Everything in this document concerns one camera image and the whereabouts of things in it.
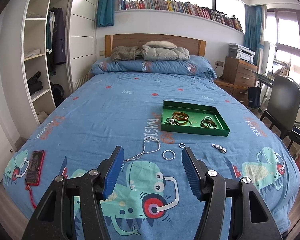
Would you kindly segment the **green jewelry tray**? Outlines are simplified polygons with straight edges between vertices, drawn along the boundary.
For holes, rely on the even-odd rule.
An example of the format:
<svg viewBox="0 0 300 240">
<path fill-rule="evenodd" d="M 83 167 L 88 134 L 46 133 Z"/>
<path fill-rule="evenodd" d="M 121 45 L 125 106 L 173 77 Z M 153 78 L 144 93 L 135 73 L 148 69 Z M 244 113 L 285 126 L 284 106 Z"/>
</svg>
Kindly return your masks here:
<svg viewBox="0 0 300 240">
<path fill-rule="evenodd" d="M 172 118 L 175 111 L 184 112 L 189 115 L 187 121 L 176 121 Z M 216 129 L 202 128 L 200 122 L 205 116 L 211 116 L 217 124 Z M 161 130 L 166 132 L 178 132 L 197 135 L 213 135 L 226 137 L 230 128 L 216 107 L 197 105 L 192 103 L 164 101 L 161 115 Z"/>
</svg>

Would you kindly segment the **grey puffer jacket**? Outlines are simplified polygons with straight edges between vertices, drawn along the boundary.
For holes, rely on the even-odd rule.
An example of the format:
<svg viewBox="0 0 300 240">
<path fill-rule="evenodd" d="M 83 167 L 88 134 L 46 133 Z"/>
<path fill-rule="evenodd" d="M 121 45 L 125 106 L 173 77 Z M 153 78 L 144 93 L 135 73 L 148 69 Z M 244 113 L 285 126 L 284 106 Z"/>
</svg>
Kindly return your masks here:
<svg viewBox="0 0 300 240">
<path fill-rule="evenodd" d="M 149 41 L 141 46 L 141 55 L 146 61 L 187 61 L 190 53 L 168 41 Z"/>
</svg>

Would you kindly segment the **amber brown bangle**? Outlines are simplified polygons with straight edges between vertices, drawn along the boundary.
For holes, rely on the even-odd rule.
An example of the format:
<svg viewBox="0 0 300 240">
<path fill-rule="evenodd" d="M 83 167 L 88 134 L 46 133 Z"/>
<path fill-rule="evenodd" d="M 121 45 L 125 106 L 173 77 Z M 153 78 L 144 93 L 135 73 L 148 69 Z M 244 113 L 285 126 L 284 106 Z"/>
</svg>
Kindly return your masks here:
<svg viewBox="0 0 300 240">
<path fill-rule="evenodd" d="M 184 112 L 175 111 L 172 113 L 172 118 L 176 121 L 187 121 L 189 115 Z"/>
</svg>

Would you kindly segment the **blue folded duvet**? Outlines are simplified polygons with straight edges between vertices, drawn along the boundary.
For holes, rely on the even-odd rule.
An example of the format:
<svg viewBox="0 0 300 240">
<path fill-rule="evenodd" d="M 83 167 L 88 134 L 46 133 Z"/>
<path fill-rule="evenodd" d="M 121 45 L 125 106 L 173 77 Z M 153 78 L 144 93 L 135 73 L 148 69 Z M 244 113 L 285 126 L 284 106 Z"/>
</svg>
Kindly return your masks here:
<svg viewBox="0 0 300 240">
<path fill-rule="evenodd" d="M 217 75 L 209 61 L 203 56 L 190 56 L 186 61 L 111 61 L 110 57 L 96 61 L 88 74 L 90 76 L 109 72 L 144 72 L 161 74 L 193 75 L 211 81 Z"/>
</svg>

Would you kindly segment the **silver wristwatch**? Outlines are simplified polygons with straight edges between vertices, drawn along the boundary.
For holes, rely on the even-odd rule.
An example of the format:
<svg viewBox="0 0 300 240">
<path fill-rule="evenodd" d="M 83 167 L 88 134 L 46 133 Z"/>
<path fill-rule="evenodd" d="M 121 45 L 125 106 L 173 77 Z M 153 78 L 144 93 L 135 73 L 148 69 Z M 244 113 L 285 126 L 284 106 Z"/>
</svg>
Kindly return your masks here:
<svg viewBox="0 0 300 240">
<path fill-rule="evenodd" d="M 221 145 L 218 145 L 218 144 L 212 144 L 211 146 L 212 146 L 213 148 L 219 150 L 221 153 L 226 153 L 226 149 L 225 149 L 223 146 L 221 146 Z"/>
</svg>

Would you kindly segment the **olive green garment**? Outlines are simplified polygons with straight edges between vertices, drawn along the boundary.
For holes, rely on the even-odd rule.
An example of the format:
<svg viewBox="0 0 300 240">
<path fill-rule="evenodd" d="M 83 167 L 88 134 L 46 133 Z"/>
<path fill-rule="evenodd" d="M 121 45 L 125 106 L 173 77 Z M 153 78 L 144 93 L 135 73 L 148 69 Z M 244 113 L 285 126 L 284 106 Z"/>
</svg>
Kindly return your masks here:
<svg viewBox="0 0 300 240">
<path fill-rule="evenodd" d="M 141 49 L 138 46 L 127 47 L 119 46 L 112 50 L 111 61 L 135 61 L 142 58 Z"/>
</svg>

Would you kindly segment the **twisted silver bangle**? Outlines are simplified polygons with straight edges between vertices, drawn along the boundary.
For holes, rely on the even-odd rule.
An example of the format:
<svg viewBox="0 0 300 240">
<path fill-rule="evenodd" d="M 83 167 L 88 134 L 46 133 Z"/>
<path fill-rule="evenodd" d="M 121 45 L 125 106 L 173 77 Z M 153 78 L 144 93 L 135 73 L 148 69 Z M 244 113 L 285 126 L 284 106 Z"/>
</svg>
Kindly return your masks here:
<svg viewBox="0 0 300 240">
<path fill-rule="evenodd" d="M 207 116 L 205 116 L 205 118 L 204 118 L 204 119 L 205 119 L 205 120 L 211 120 L 211 121 L 213 120 L 213 118 L 212 118 L 211 116 L 208 116 L 208 115 L 207 115 Z"/>
</svg>

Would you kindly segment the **blue cartoon bed sheet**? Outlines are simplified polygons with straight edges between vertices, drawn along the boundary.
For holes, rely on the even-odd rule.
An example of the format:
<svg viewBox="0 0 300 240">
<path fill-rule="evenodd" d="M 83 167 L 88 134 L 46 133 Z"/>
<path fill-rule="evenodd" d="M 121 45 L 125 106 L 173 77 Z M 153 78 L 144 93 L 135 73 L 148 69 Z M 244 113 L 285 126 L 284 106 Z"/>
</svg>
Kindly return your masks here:
<svg viewBox="0 0 300 240">
<path fill-rule="evenodd" d="M 164 101 L 216 107 L 226 137 L 161 130 Z M 300 173 L 282 140 L 213 81 L 198 76 L 111 72 L 95 75 L 71 94 L 30 136 L 5 169 L 4 187 L 31 217 L 55 176 L 83 175 L 122 146 L 129 161 L 102 203 L 112 239 L 193 239 L 204 203 L 192 194 L 181 148 L 225 178 L 247 176 L 285 233 Z M 213 148 L 226 149 L 221 153 Z M 40 183 L 25 182 L 32 152 L 45 151 Z"/>
</svg>

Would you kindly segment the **teal curtain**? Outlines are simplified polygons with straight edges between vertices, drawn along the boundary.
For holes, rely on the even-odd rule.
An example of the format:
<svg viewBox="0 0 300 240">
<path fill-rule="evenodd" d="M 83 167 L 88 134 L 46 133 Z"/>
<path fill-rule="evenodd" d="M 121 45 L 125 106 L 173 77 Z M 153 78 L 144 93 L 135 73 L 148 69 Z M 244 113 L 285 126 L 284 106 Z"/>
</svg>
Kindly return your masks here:
<svg viewBox="0 0 300 240">
<path fill-rule="evenodd" d="M 245 35 L 243 46 L 255 52 L 253 64 L 259 66 L 262 62 L 264 48 L 264 30 L 266 27 L 266 5 L 245 5 Z"/>
<path fill-rule="evenodd" d="M 98 0 L 96 26 L 98 28 L 114 25 L 115 0 Z"/>
</svg>

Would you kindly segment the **dark blue bag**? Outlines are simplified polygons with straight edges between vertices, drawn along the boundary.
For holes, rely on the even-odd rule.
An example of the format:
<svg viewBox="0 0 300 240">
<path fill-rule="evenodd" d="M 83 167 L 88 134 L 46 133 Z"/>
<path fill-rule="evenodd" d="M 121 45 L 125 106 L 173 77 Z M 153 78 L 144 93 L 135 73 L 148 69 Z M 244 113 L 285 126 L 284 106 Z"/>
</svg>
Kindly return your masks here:
<svg viewBox="0 0 300 240">
<path fill-rule="evenodd" d="M 253 109 L 257 109 L 261 105 L 261 88 L 249 87 L 248 88 L 248 106 Z"/>
</svg>

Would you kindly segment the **amber bangle with silver band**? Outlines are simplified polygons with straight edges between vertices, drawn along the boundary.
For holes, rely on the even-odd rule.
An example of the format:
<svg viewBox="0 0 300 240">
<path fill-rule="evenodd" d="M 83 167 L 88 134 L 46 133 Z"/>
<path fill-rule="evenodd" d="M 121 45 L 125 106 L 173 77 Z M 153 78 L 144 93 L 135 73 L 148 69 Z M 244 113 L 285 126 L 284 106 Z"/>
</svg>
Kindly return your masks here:
<svg viewBox="0 0 300 240">
<path fill-rule="evenodd" d="M 216 129 L 217 128 L 217 124 L 210 119 L 202 119 L 200 122 L 200 126 L 202 128 L 210 128 L 210 129 Z"/>
</svg>

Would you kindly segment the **red smartphone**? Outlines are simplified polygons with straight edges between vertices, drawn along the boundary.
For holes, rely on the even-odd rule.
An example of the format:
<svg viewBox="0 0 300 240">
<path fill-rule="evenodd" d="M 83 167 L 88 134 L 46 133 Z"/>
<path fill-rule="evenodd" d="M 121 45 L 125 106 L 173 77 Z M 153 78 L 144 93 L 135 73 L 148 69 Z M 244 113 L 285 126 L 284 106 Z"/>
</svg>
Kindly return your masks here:
<svg viewBox="0 0 300 240">
<path fill-rule="evenodd" d="M 38 186 L 44 162 L 45 151 L 32 152 L 29 167 L 26 172 L 25 182 L 30 186 Z"/>
</svg>

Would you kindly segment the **wooden drawer nightstand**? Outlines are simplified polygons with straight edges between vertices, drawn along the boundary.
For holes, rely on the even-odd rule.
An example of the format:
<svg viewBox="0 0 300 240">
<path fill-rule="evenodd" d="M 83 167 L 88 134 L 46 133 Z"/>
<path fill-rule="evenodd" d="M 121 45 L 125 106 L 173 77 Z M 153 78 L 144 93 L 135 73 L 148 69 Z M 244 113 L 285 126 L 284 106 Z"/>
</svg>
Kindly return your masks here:
<svg viewBox="0 0 300 240">
<path fill-rule="evenodd" d="M 248 107 L 248 88 L 254 87 L 257 66 L 246 61 L 227 56 L 223 75 L 215 80 L 215 84 Z"/>
</svg>

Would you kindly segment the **white printer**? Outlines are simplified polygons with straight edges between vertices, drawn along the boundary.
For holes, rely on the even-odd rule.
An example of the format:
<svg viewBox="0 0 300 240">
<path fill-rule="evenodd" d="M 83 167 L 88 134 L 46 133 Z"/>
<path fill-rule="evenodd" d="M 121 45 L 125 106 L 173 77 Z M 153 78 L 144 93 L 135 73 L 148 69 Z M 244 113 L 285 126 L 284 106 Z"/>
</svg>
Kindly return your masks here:
<svg viewBox="0 0 300 240">
<path fill-rule="evenodd" d="M 228 56 L 253 64 L 255 52 L 242 45 L 230 43 Z"/>
</svg>

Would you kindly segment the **right teal curtain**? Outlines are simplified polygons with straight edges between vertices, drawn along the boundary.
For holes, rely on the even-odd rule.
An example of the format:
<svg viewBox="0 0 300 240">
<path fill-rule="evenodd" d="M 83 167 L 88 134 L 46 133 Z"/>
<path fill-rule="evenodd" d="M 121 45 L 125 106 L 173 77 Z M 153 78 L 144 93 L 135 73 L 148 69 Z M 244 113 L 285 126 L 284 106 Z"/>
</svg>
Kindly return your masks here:
<svg viewBox="0 0 300 240">
<path fill-rule="evenodd" d="M 264 30 L 266 27 L 266 5 L 245 5 L 245 35 L 243 46 L 255 52 L 253 64 L 259 66 L 262 62 L 264 48 Z"/>
</svg>

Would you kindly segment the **left teal curtain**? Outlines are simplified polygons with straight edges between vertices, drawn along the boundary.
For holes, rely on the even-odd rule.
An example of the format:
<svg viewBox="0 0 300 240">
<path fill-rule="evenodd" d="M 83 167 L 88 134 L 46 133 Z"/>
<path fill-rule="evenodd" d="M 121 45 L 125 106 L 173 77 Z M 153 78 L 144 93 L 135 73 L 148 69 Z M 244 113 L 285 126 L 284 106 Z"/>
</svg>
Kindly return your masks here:
<svg viewBox="0 0 300 240">
<path fill-rule="evenodd" d="M 98 28 L 114 25 L 115 0 L 98 0 L 96 26 Z"/>
</svg>

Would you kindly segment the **wooden headboard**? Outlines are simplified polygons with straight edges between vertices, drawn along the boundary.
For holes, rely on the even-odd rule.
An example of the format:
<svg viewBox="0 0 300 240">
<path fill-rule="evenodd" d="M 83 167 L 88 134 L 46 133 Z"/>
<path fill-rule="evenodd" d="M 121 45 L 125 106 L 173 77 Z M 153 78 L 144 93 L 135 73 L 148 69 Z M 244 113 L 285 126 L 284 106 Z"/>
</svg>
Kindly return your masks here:
<svg viewBox="0 0 300 240">
<path fill-rule="evenodd" d="M 111 34 L 105 36 L 105 57 L 110 57 L 116 47 L 141 47 L 149 41 L 172 42 L 178 47 L 186 48 L 190 55 L 205 56 L 206 41 L 204 40 L 166 34 Z"/>
</svg>

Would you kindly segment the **row of books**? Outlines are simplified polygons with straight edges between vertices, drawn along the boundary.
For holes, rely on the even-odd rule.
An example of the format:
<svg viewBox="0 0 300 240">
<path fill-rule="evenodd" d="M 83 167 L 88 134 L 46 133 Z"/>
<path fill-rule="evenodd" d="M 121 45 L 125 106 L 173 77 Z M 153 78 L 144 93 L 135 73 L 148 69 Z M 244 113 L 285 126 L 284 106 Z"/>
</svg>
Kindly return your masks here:
<svg viewBox="0 0 300 240">
<path fill-rule="evenodd" d="M 115 0 L 114 8 L 115 11 L 164 10 L 177 12 L 215 21 L 243 33 L 242 25 L 235 15 L 228 16 L 221 11 L 213 10 L 207 7 L 200 7 L 197 4 L 191 4 L 190 2 L 173 0 Z"/>
</svg>

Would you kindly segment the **hanging dark clothes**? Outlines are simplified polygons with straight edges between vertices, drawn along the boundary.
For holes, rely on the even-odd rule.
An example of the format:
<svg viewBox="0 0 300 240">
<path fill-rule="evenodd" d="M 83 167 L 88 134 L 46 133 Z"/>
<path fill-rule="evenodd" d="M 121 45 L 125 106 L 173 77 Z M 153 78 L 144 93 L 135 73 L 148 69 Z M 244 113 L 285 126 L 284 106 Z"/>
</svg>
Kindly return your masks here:
<svg viewBox="0 0 300 240">
<path fill-rule="evenodd" d="M 65 25 L 62 8 L 50 8 L 46 23 L 46 58 L 49 75 L 56 74 L 56 66 L 66 63 Z"/>
</svg>

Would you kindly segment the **cluttered desk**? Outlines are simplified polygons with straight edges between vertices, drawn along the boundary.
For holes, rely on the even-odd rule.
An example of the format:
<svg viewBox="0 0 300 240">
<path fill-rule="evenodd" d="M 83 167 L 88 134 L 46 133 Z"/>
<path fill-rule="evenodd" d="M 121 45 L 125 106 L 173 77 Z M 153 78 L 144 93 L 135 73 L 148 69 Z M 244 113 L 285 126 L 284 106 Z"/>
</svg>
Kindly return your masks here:
<svg viewBox="0 0 300 240">
<path fill-rule="evenodd" d="M 266 107 L 266 101 L 270 100 L 270 94 L 268 92 L 269 89 L 273 89 L 276 84 L 279 84 L 279 87 L 283 87 L 284 85 L 291 85 L 293 88 L 295 87 L 300 94 L 300 85 L 295 82 L 291 77 L 288 76 L 282 76 L 282 75 L 266 75 L 262 73 L 258 73 L 257 71 L 252 70 L 251 71 L 255 77 L 256 81 L 258 83 L 258 87 L 262 88 L 262 85 L 266 86 L 266 91 L 264 92 L 263 95 L 261 95 L 260 98 L 260 108 L 265 108 Z"/>
</svg>

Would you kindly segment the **white open wardrobe shelf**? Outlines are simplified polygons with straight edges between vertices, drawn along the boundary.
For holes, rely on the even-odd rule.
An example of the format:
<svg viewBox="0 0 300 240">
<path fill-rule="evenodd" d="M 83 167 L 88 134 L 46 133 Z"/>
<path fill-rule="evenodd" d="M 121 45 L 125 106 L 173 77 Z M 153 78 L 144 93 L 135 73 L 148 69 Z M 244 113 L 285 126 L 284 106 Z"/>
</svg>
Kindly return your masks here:
<svg viewBox="0 0 300 240">
<path fill-rule="evenodd" d="M 68 64 L 49 74 L 46 25 L 49 10 L 60 8 L 63 22 L 69 18 L 70 0 L 10 0 L 0 38 L 0 71 L 5 99 L 21 137 L 28 138 L 40 125 L 38 114 L 56 108 L 52 84 L 61 85 L 64 98 L 71 94 Z"/>
</svg>

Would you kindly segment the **grey desk chair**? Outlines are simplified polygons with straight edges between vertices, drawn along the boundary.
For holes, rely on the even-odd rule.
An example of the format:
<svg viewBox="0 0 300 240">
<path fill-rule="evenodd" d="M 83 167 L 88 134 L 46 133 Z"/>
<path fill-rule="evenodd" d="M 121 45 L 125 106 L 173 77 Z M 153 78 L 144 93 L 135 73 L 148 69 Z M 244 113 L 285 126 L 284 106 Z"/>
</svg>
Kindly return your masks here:
<svg viewBox="0 0 300 240">
<path fill-rule="evenodd" d="M 270 120 L 269 129 L 275 125 L 280 131 L 280 139 L 284 140 L 295 126 L 299 103 L 300 94 L 295 87 L 291 85 L 279 87 L 279 84 L 276 84 L 271 90 L 270 100 L 260 120 L 264 117 Z"/>
</svg>

